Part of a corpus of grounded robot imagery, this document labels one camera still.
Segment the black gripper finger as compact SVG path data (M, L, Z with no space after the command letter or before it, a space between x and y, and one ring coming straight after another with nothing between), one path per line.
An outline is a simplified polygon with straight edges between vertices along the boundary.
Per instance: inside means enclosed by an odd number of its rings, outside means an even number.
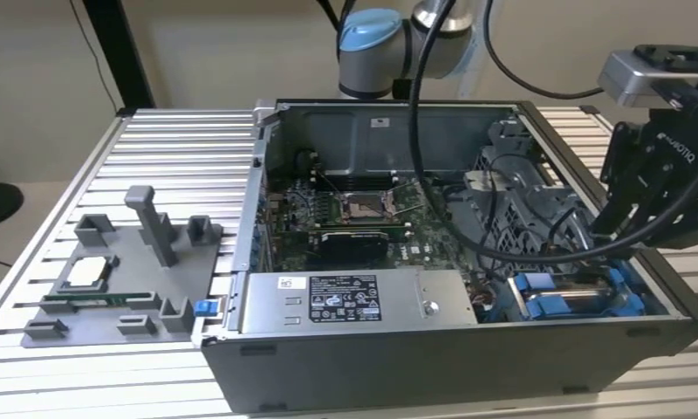
M600 175L608 186L607 203L593 222L593 232L601 236L639 230L676 201L676 158L659 138L663 133L653 122L621 122L615 127Z
M698 198L685 207L676 220L664 223L641 243L651 248L676 250L698 245Z

